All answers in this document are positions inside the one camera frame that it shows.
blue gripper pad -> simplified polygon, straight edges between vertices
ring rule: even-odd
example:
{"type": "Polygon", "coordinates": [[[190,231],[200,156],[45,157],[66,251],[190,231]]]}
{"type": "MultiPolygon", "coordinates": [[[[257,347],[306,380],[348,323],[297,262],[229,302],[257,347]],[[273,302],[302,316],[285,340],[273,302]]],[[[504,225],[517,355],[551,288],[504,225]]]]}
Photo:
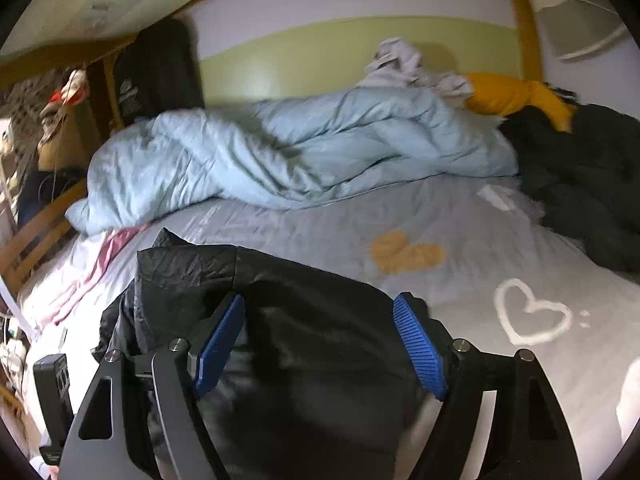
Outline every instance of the blue gripper pad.
{"type": "Polygon", "coordinates": [[[193,383],[193,389],[198,398],[210,392],[218,384],[229,354],[244,325],[244,316],[244,299],[236,294],[211,335],[211,339],[198,356],[198,371],[193,383]]]}
{"type": "MultiPolygon", "coordinates": [[[[396,328],[411,362],[414,364],[422,387],[431,392],[436,399],[444,400],[448,386],[444,375],[442,356],[429,339],[425,332],[426,327],[424,328],[420,324],[404,294],[399,294],[394,300],[396,328]]],[[[426,304],[422,301],[420,303],[426,309],[426,304]]]]}

yellow heart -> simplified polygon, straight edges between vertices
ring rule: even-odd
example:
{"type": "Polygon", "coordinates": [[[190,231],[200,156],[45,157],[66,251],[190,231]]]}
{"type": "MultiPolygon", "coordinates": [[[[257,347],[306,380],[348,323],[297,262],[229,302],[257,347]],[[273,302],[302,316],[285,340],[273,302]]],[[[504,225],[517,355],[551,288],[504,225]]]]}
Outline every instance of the yellow heart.
{"type": "Polygon", "coordinates": [[[447,257],[444,249],[432,244],[409,244],[402,231],[389,231],[369,246],[371,259],[383,274],[431,269],[447,257]]]}

heart pattern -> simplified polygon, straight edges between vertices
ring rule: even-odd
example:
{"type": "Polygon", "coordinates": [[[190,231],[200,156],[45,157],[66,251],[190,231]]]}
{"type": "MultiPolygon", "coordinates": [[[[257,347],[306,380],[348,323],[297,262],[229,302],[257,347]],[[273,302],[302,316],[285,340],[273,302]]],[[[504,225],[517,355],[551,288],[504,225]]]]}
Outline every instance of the heart pattern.
{"type": "Polygon", "coordinates": [[[561,336],[571,328],[572,319],[574,317],[569,308],[562,303],[553,303],[547,300],[537,300],[529,285],[517,278],[511,278],[510,280],[506,280],[498,285],[494,292],[494,307],[496,312],[498,313],[498,320],[500,321],[502,328],[509,337],[509,341],[511,341],[511,344],[516,346],[533,346],[540,343],[553,341],[553,339],[561,336]],[[524,312],[526,314],[535,314],[536,312],[540,312],[541,310],[562,312],[563,316],[560,323],[556,324],[555,327],[549,330],[541,330],[540,332],[535,332],[530,335],[518,334],[513,328],[511,321],[509,320],[509,314],[507,313],[507,308],[504,304],[504,298],[507,294],[507,291],[513,286],[519,288],[527,298],[527,304],[524,307],[524,312]]]}
{"type": "Polygon", "coordinates": [[[407,235],[399,230],[389,231],[373,240],[369,254],[383,274],[431,269],[447,256],[438,245],[411,245],[407,235]]]}

white heart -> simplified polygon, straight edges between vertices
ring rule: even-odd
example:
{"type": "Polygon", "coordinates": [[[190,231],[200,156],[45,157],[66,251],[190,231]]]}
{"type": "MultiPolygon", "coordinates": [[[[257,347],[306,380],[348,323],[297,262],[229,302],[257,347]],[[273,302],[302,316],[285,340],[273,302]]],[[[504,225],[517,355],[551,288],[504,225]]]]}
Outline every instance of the white heart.
{"type": "Polygon", "coordinates": [[[502,325],[502,328],[507,333],[509,337],[509,341],[513,345],[528,345],[533,346],[540,343],[547,343],[549,341],[553,341],[558,336],[561,336],[571,327],[571,322],[574,317],[574,314],[562,303],[552,303],[547,300],[537,300],[533,295],[532,290],[529,288],[529,285],[524,283],[522,280],[517,278],[511,278],[510,280],[506,280],[502,282],[495,289],[494,292],[494,307],[496,312],[498,313],[498,320],[502,325]],[[543,330],[540,332],[535,332],[530,335],[520,335],[518,334],[509,321],[509,315],[507,314],[507,309],[504,306],[504,298],[507,294],[507,290],[509,290],[512,286],[517,286],[522,293],[527,298],[527,304],[524,307],[524,312],[527,314],[534,314],[535,312],[539,312],[540,310],[553,310],[555,312],[562,312],[564,315],[562,321],[558,323],[551,330],[543,330]]]}
{"type": "Polygon", "coordinates": [[[616,406],[622,442],[626,442],[640,416],[640,357],[635,359],[626,372],[620,391],[620,402],[616,406]]]}

gray bed sheet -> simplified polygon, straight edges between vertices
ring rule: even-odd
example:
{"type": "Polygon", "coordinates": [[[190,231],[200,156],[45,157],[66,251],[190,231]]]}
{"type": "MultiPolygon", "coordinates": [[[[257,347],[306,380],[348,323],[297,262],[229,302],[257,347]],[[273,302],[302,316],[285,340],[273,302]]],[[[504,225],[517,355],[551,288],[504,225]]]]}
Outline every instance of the gray bed sheet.
{"type": "MultiPolygon", "coordinates": [[[[100,314],[132,279],[136,251],[150,247],[167,227],[190,242],[254,248],[370,283],[390,296],[410,291],[426,300],[453,337],[483,351],[513,355],[528,346],[558,396],[584,479],[596,479],[640,412],[640,396],[633,394],[638,374],[631,366],[640,357],[640,287],[593,264],[576,242],[538,225],[539,206],[517,185],[515,178],[439,175],[306,210],[208,200],[156,221],[121,251],[62,323],[68,333],[60,351],[68,357],[74,408],[97,368],[90,349],[98,341],[100,314]],[[440,246],[444,260],[384,274],[370,245],[394,230],[410,244],[440,246]],[[623,385],[631,394],[621,399],[623,385]]],[[[47,327],[28,355],[29,370],[58,351],[60,330],[47,327]]],[[[28,410],[41,425],[30,373],[24,383],[28,410]]],[[[487,394],[463,478],[478,473],[491,403],[487,394]]],[[[396,478],[411,471],[438,407],[429,398],[403,439],[396,478]]]]}

